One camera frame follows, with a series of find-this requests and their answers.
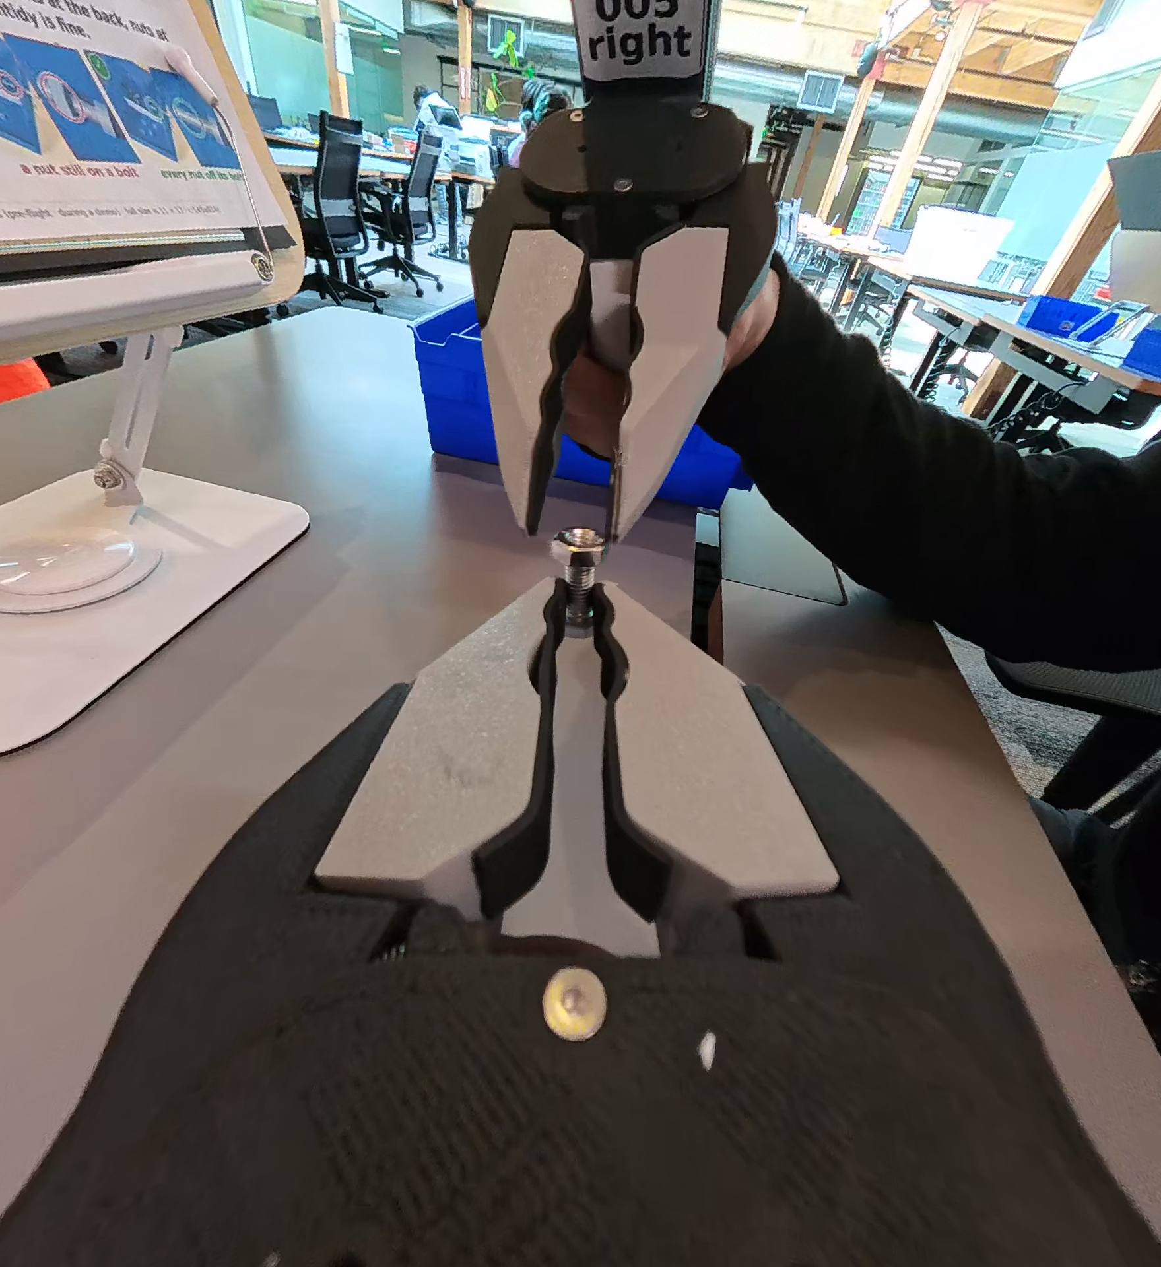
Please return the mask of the wooden display board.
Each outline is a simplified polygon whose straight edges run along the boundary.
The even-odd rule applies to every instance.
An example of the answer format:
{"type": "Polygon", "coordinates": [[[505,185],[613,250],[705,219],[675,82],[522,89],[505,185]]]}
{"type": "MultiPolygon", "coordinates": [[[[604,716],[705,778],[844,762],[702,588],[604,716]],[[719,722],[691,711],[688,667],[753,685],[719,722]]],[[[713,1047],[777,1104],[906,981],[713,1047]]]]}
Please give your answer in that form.
{"type": "Polygon", "coordinates": [[[0,347],[287,297],[298,238],[209,2],[0,2],[0,347]]]}

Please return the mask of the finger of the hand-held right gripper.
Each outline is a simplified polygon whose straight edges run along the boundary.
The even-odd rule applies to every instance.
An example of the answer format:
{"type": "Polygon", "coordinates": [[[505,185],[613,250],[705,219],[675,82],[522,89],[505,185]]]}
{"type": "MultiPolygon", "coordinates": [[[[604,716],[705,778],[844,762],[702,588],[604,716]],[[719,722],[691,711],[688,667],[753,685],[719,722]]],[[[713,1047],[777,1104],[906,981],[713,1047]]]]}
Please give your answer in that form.
{"type": "Polygon", "coordinates": [[[589,259],[556,230],[513,230],[482,344],[497,463],[516,523],[541,529],[562,435],[563,387],[592,315],[589,259]]]}
{"type": "Polygon", "coordinates": [[[726,227],[680,227],[646,245],[636,261],[632,307],[640,343],[620,421],[613,541],[624,540],[655,498],[722,377],[728,238],[726,227]]]}

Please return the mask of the person's right forearm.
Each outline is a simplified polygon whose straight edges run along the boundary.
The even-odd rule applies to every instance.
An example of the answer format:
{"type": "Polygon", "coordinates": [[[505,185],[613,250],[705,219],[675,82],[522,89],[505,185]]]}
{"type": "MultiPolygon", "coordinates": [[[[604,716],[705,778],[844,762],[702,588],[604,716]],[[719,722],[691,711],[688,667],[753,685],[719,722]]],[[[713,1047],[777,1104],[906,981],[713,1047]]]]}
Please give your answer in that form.
{"type": "Polygon", "coordinates": [[[1161,439],[1026,454],[919,399],[774,256],[700,425],[858,584],[1003,658],[1161,668],[1161,439]]]}

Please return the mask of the dark grey desk pad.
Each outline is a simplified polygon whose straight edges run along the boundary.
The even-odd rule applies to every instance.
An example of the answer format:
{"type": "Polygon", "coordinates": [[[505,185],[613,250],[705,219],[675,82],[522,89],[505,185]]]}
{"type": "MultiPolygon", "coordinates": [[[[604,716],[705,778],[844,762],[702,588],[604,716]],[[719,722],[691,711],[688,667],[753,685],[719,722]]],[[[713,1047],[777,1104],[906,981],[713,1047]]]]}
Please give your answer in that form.
{"type": "Polygon", "coordinates": [[[835,562],[788,523],[756,489],[731,489],[719,511],[722,578],[843,606],[846,585],[835,562]]]}

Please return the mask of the black office chair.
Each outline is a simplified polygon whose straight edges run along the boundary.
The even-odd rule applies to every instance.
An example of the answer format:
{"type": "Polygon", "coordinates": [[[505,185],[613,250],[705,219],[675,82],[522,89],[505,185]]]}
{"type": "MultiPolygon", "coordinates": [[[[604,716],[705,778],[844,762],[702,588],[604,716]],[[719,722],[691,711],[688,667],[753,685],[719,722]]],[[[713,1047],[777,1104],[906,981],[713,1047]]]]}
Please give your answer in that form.
{"type": "Polygon", "coordinates": [[[305,257],[315,265],[304,276],[304,289],[337,305],[349,299],[367,303],[382,314],[387,293],[363,283],[360,275],[360,259],[370,246],[360,191],[363,141],[360,119],[320,111],[311,199],[301,213],[305,257]]]}
{"type": "Polygon", "coordinates": [[[396,188],[375,183],[363,190],[366,227],[380,245],[391,245],[392,253],[362,265],[358,274],[362,281],[367,282],[378,272],[389,271],[413,282],[418,297],[424,294],[424,279],[431,279],[439,293],[444,289],[439,275],[414,260],[414,245],[436,235],[431,198],[442,152],[442,136],[422,130],[402,185],[396,188]]]}

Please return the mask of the metal page holder clip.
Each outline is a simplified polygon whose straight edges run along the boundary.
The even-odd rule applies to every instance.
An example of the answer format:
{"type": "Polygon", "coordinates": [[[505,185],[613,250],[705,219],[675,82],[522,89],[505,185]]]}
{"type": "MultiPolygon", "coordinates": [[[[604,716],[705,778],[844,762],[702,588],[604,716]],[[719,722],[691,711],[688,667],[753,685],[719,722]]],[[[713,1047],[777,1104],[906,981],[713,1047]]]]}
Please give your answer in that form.
{"type": "MultiPolygon", "coordinates": [[[[209,108],[216,115],[218,123],[222,126],[227,136],[227,144],[238,152],[238,137],[232,129],[229,118],[224,114],[224,107],[221,106],[220,94],[216,88],[209,82],[207,77],[196,67],[192,60],[192,54],[181,45],[174,42],[166,43],[165,57],[171,68],[171,71],[181,74],[191,86],[198,92],[198,94],[209,104],[209,108]]],[[[276,275],[272,245],[269,243],[265,224],[262,216],[256,205],[256,196],[253,187],[250,184],[249,176],[242,174],[242,183],[244,195],[250,205],[256,221],[256,236],[257,245],[253,248],[253,261],[256,263],[256,271],[260,274],[265,285],[272,283],[276,275]]]]}

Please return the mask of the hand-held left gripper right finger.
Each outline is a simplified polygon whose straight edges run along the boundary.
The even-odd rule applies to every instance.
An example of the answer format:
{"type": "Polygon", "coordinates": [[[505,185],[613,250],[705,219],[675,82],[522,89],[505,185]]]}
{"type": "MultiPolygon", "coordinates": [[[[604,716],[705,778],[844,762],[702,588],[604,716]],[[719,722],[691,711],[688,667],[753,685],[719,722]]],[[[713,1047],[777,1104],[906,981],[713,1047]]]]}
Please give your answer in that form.
{"type": "Polygon", "coordinates": [[[606,860],[644,920],[840,884],[748,687],[615,584],[592,592],[606,860]]]}

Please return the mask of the wooden office desk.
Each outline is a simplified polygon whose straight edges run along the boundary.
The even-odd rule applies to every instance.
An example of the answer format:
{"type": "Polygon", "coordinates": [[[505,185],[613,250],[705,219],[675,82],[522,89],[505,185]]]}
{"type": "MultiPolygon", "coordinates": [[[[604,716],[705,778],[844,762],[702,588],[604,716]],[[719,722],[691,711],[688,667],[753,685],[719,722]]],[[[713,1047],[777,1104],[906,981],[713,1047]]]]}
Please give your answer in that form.
{"type": "Polygon", "coordinates": [[[979,423],[997,441],[1055,452],[1062,428],[1099,424],[1145,445],[1161,439],[1161,380],[1124,367],[1101,347],[1062,340],[1019,322],[1015,303],[913,286],[916,315],[935,330],[910,388],[931,401],[955,352],[988,354],[1013,378],[979,423]]]}

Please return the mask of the white panel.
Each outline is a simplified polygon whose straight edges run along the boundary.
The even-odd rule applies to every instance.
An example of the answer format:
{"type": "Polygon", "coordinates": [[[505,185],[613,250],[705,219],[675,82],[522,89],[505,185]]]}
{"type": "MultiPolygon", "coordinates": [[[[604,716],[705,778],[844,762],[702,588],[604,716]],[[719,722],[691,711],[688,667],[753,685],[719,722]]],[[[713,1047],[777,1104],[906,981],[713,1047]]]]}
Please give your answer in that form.
{"type": "Polygon", "coordinates": [[[904,265],[919,276],[975,282],[995,259],[1014,220],[927,203],[919,209],[904,265]]]}

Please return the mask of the printed instruction sheet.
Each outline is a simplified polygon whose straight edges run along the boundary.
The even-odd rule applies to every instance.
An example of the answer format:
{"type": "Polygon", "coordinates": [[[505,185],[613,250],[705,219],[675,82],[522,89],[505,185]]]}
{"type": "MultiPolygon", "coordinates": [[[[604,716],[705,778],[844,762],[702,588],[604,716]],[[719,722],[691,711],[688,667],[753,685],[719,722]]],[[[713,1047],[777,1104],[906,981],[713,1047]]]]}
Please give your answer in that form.
{"type": "Polygon", "coordinates": [[[0,243],[254,228],[246,174],[271,245],[290,245],[243,108],[207,2],[0,1],[0,243]],[[216,88],[238,152],[167,42],[216,88]]]}

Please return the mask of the person's black chair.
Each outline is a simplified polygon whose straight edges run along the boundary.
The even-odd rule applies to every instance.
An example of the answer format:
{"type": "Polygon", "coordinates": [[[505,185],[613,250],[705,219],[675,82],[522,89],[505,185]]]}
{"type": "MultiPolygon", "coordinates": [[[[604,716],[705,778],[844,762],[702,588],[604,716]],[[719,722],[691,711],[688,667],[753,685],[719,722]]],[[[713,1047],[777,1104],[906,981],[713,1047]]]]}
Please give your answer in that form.
{"type": "Polygon", "coordinates": [[[1161,782],[1161,668],[1137,672],[1077,669],[988,654],[1001,686],[1021,697],[1095,716],[1095,725],[1054,774],[1040,799],[1055,810],[1123,822],[1161,782]]]}

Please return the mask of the white metal stand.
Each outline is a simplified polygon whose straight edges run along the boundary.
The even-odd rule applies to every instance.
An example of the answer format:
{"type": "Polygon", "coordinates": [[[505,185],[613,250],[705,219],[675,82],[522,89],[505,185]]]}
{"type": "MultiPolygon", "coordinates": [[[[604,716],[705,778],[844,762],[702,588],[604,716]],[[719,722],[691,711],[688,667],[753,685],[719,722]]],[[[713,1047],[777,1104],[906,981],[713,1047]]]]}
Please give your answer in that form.
{"type": "Polygon", "coordinates": [[[0,347],[127,336],[96,464],[0,505],[0,755],[83,712],[309,526],[291,501],[145,469],[177,319],[256,299],[253,248],[0,283],[0,347]]]}

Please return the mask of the person's right hand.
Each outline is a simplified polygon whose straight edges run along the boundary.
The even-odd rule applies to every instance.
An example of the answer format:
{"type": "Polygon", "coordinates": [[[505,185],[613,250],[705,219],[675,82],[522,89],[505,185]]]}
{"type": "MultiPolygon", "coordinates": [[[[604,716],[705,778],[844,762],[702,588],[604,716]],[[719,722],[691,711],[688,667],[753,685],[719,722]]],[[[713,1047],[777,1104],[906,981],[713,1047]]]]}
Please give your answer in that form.
{"type": "MultiPolygon", "coordinates": [[[[774,253],[763,286],[731,329],[723,374],[749,361],[774,327],[788,268],[774,253]]],[[[614,456],[620,420],[625,410],[626,374],[604,365],[586,341],[569,370],[563,388],[564,429],[586,452],[609,460],[614,456]]]]}

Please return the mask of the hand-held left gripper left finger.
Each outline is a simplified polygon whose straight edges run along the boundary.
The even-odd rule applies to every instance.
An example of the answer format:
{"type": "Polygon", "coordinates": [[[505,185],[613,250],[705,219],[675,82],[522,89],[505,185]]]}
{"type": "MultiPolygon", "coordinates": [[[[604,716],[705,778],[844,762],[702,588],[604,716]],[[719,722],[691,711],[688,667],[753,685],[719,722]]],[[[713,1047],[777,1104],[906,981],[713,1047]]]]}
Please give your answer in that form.
{"type": "Polygon", "coordinates": [[[316,879],[494,919],[551,854],[560,580],[531,587],[406,693],[316,879]]]}

